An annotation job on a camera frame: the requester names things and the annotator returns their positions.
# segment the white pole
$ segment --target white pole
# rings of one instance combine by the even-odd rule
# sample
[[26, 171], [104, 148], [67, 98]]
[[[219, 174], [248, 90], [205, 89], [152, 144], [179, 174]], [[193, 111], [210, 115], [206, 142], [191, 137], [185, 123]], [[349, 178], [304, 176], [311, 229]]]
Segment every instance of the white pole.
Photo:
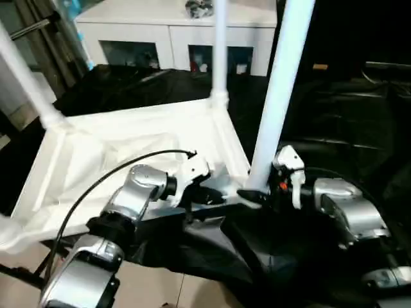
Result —
[[12, 72], [14, 78], [20, 83], [25, 95], [33, 103], [40, 116], [41, 123], [45, 129], [50, 125], [64, 119], [51, 103], [45, 99], [36, 79], [33, 77], [26, 62], [20, 55], [19, 50], [10, 39], [7, 31], [0, 22], [0, 56]]
[[287, 0], [246, 187], [265, 191], [315, 0]]
[[214, 105], [228, 107], [227, 92], [227, 0], [214, 0], [213, 89]]

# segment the wire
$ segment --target wire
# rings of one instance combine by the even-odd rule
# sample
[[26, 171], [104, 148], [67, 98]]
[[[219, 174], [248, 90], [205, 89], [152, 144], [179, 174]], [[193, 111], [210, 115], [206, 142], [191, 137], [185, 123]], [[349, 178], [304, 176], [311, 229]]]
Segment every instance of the wire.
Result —
[[364, 73], [364, 70], [361, 70], [361, 73], [362, 73], [362, 76], [363, 76], [366, 80], [368, 80], [369, 82], [371, 82], [372, 84], [377, 85], [377, 84], [379, 84], [379, 83], [382, 82], [382, 81], [376, 81], [376, 80], [373, 80], [373, 79], [369, 78], [369, 77]]
[[[145, 155], [141, 155], [139, 157], [133, 158], [132, 160], [129, 160], [128, 162], [125, 162], [124, 164], [115, 167], [113, 170], [111, 170], [110, 172], [106, 173], [105, 175], [103, 175], [101, 178], [99, 178], [96, 182], [94, 182], [78, 199], [77, 201], [73, 204], [73, 206], [69, 209], [69, 211], [67, 212], [66, 217], [63, 220], [63, 223], [60, 226], [60, 229], [57, 232], [57, 236], [54, 240], [53, 243], [53, 247], [50, 251], [50, 255], [49, 255], [49, 259], [48, 259], [48, 264], [47, 264], [47, 268], [46, 268], [46, 273], [44, 275], [44, 281], [45, 281], [45, 285], [47, 284], [47, 282], [50, 279], [51, 276], [51, 269], [53, 267], [53, 261], [55, 258], [55, 255], [57, 253], [57, 248], [58, 248], [58, 244], [61, 240], [61, 238], [63, 237], [63, 232], [64, 229], [67, 226], [67, 223], [69, 222], [69, 219], [71, 217], [71, 215], [73, 214], [74, 210], [78, 207], [78, 205], [84, 200], [84, 198], [94, 189], [96, 188], [98, 185], [100, 185], [105, 179], [107, 179], [109, 176], [113, 175], [114, 173], [116, 173], [117, 171], [131, 165], [134, 164], [135, 162], [139, 162], [140, 160], [152, 157], [152, 156], [156, 156], [159, 154], [166, 154], [166, 153], [183, 153], [186, 154], [188, 156], [188, 158], [193, 157], [194, 155], [196, 155], [196, 153], [192, 153], [190, 151], [184, 151], [184, 150], [162, 150], [162, 151], [156, 151], [156, 152], [152, 152], [149, 154], [145, 154]], [[141, 214], [139, 215], [138, 221], [141, 221], [144, 213], [147, 209], [148, 203], [145, 206], [145, 209], [142, 209]]]

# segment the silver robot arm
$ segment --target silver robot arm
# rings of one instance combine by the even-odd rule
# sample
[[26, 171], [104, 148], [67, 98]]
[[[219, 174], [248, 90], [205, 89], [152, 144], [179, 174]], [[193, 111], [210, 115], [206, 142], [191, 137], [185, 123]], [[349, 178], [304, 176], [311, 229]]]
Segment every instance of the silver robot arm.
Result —
[[[285, 146], [275, 156], [273, 167], [287, 175], [293, 207], [301, 209], [304, 162], [291, 146]], [[306, 186], [304, 191], [315, 210], [335, 222], [341, 235], [338, 245], [361, 269], [358, 274], [366, 286], [383, 290], [411, 285], [411, 266], [404, 249], [376, 205], [358, 187], [342, 178], [318, 178], [313, 187]]]
[[119, 287], [116, 273], [148, 204], [174, 195], [179, 199], [193, 180], [207, 175], [208, 165], [197, 155], [182, 165], [176, 177], [150, 166], [134, 166], [100, 216], [87, 223], [89, 234], [81, 236], [54, 272], [38, 307], [112, 307]]

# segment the floor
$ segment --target floor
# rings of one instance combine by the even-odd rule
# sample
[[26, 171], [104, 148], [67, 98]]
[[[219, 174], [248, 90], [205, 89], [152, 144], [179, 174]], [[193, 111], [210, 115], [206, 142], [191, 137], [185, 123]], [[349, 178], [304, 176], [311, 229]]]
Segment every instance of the floor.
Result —
[[[36, 244], [16, 256], [0, 255], [0, 263], [24, 266], [34, 271], [48, 249]], [[120, 288], [114, 308], [240, 308], [241, 305], [220, 283], [162, 268], [145, 268], [124, 262], [117, 275]], [[0, 308], [36, 307], [40, 291], [20, 280], [0, 274]]]

